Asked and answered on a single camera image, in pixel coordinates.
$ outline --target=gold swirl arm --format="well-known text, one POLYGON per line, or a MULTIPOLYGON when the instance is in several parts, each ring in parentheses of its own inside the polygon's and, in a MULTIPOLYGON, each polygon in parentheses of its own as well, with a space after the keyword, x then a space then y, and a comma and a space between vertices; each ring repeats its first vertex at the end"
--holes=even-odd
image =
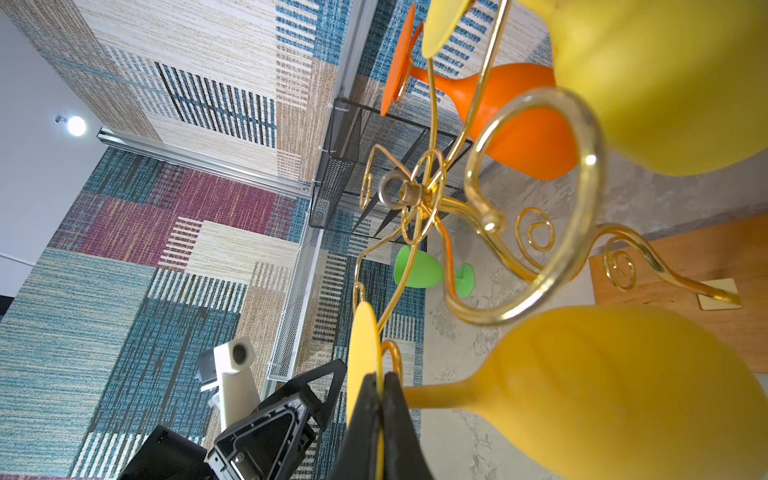
POLYGON ((400 348, 397 346, 397 343, 392 340, 384 340, 382 342, 382 353, 386 351, 389 351, 389 355, 392 356, 392 369, 395 370, 395 374, 400 378, 400 385, 402 385, 403 371, 400 348))
POLYGON ((548 252, 549 250, 552 250, 552 247, 554 246, 554 239, 555 239, 554 226, 552 226, 552 221, 550 220, 549 216, 536 207, 524 208, 518 215, 518 219, 515 221, 515 240, 517 240, 518 242, 518 248, 520 249, 520 253, 522 253, 522 256, 525 257, 525 259, 535 268, 539 270, 543 270, 544 265, 541 265, 539 262, 536 261, 536 259, 534 259, 534 257, 531 257, 531 254, 528 252, 528 249, 523 243, 523 235, 522 235, 521 227, 522 227, 523 217, 525 217, 525 215, 527 214, 537 214, 542 218, 542 221, 531 223, 531 225, 528 226, 528 230, 526 231, 526 240, 528 240, 528 245, 533 247, 533 249, 537 250, 538 252, 543 253, 543 252, 548 252), (533 232, 538 227, 549 228, 549 241, 544 246, 536 243, 536 240, 533 237, 533 232))
POLYGON ((501 212, 480 193, 479 167, 494 135, 516 114, 531 108, 554 108, 571 124, 578 146, 580 174, 574 212, 568 222, 563 242, 554 252, 551 262, 533 279, 524 292, 505 305, 485 310, 466 306, 456 295, 453 279, 451 240, 445 226, 435 220, 443 243, 443 272, 445 302, 460 319, 481 325, 506 323, 525 315, 541 304, 558 285, 573 277, 584 265, 593 240, 593 227, 598 216, 605 178, 604 145, 601 131, 589 107, 575 94, 560 88, 539 88, 523 94, 506 104, 488 123, 475 142, 467 162, 465 192, 480 214, 483 230, 500 230, 501 212))
POLYGON ((603 266, 605 268, 605 274, 617 288, 621 290, 629 290, 637 281, 637 274, 635 273, 634 265, 632 264, 629 255, 623 250, 611 249, 616 242, 623 241, 639 252, 648 262, 654 273, 656 273, 663 281, 684 288, 692 293, 708 296, 721 302, 741 305, 741 298, 735 293, 705 285, 704 283, 697 282, 696 280, 675 273, 661 259, 661 257, 659 257, 656 250, 654 250, 654 248, 638 232, 631 228, 618 223, 603 223, 602 225, 597 225, 595 227, 594 238, 597 239, 603 235, 614 235, 614 237, 609 239, 605 244, 605 250, 603 251, 603 266), (629 273, 621 271, 618 266, 619 258, 624 258, 627 261, 629 273), (617 273, 625 278, 626 283, 622 283, 618 280, 617 273))
POLYGON ((365 210, 366 207, 368 207, 368 202, 371 201, 371 195, 373 194, 373 174, 371 173, 371 167, 373 166, 373 158, 376 156, 377 151, 383 153, 389 159, 389 161, 391 161, 401 172, 406 175, 411 174, 406 166, 400 163, 400 160, 395 158, 394 155, 390 154, 386 148, 379 144, 373 145, 373 148, 371 148, 371 153, 368 154, 366 169, 362 173, 362 186, 360 187, 359 203, 360 210, 365 210))
POLYGON ((477 218, 475 211, 469 205, 463 204, 451 197, 443 197, 440 203, 440 210, 447 214, 458 215, 470 227, 474 228, 475 232, 483 239, 491 252, 507 270, 528 282, 532 282, 536 278, 538 272, 531 270, 518 260, 497 234, 483 230, 480 219, 477 218))
MULTIPOLYGON (((462 128, 462 131, 458 134, 458 137, 456 138, 456 141, 453 144, 453 147, 451 147, 451 151, 448 153, 448 156, 445 158, 445 168, 446 170, 449 169, 453 163, 458 158, 458 153, 462 150, 462 147, 464 146, 464 142, 467 139, 467 136, 469 135, 469 129, 472 128, 472 125, 475 123, 475 117, 477 116, 478 110, 480 109, 480 104, 482 103, 482 97, 485 93, 485 86, 488 84, 488 77, 490 77, 491 68, 493 67, 493 62, 496 59, 496 53, 498 52, 498 46, 502 43, 502 35, 504 34, 504 28, 507 25, 507 16, 509 15, 509 12, 512 10, 512 0, 501 0, 498 3, 498 15, 496 17, 496 22, 493 24, 493 31, 491 32, 491 38, 489 43, 489 48, 485 52, 485 58, 483 58, 482 66, 480 67, 480 75, 478 76, 478 84, 475 87, 475 95, 472 97, 472 103, 469 105, 469 110, 467 112, 467 119, 464 122, 464 127, 462 128)), ((434 85, 434 81, 430 79, 430 87, 434 85)), ((430 97, 434 98, 434 102, 437 102, 437 97, 435 96, 434 92, 430 88, 430 97)), ((432 127, 433 131, 437 131, 437 127, 432 127)), ((434 184, 437 182, 438 178, 437 176, 434 176, 429 181, 429 187, 431 188, 434 186, 434 184)))

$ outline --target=black plastic part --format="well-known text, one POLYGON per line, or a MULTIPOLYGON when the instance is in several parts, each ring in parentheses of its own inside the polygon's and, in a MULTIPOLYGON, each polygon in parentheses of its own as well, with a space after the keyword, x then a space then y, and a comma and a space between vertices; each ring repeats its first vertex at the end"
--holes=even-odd
POLYGON ((197 357, 197 379, 201 385, 216 382, 214 349, 206 350, 197 357))
POLYGON ((336 404, 336 400, 339 398, 339 392, 344 383, 344 376, 346 376, 346 364, 341 359, 335 359, 331 362, 321 365, 316 369, 312 369, 309 372, 302 373, 288 380, 285 385, 280 387, 275 393, 264 399, 256 411, 260 411, 265 408, 269 408, 272 404, 279 402, 281 399, 291 396, 294 393, 301 392, 312 404, 312 412, 310 415, 317 422, 317 426, 322 432, 328 427, 333 415, 333 406, 336 404), (310 387, 310 382, 313 380, 321 379, 326 375, 333 374, 331 380, 331 386, 328 390, 326 401, 322 402, 317 398, 315 392, 310 387))
POLYGON ((210 477, 204 463, 206 450, 162 425, 158 425, 118 476, 119 480, 189 480, 210 477))
POLYGON ((221 432, 208 464, 221 480, 287 480, 315 440, 311 412, 303 392, 257 410, 221 432))
POLYGON ((376 375, 370 373, 362 380, 352 421, 333 464, 329 480, 373 480, 376 478, 376 457, 379 450, 381 426, 379 394, 376 375))
POLYGON ((433 480, 424 460, 413 421, 394 372, 384 377, 382 405, 384 425, 384 478, 387 480, 433 480))

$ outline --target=ceiling light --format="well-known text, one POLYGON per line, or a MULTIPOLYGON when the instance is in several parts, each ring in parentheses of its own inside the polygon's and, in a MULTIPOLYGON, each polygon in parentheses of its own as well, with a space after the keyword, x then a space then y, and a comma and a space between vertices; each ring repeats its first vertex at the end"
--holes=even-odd
POLYGON ((74 116, 70 118, 64 118, 61 115, 56 117, 56 123, 64 122, 67 124, 67 130, 75 137, 80 137, 85 133, 85 120, 82 117, 74 116))

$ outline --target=small square plate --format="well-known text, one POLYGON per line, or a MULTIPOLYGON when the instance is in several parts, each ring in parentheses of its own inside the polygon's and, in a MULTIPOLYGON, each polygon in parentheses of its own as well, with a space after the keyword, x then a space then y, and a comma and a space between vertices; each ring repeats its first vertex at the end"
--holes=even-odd
MULTIPOLYGON (((725 290, 731 293, 739 293, 736 290, 736 282, 732 278, 721 278, 718 280, 708 280, 702 282, 704 285, 713 286, 721 290, 725 290)), ((699 306, 702 310, 736 310, 741 308, 741 305, 733 305, 732 303, 721 302, 704 295, 697 295, 699 297, 699 306)))

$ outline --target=white wall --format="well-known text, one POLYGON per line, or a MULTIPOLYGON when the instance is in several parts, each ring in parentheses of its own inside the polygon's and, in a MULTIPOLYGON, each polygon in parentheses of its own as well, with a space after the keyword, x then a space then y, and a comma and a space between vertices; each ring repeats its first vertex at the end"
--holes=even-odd
POLYGON ((101 122, 0 11, 0 295, 15 296, 106 147, 101 122), (79 115, 73 137, 56 115, 79 115))

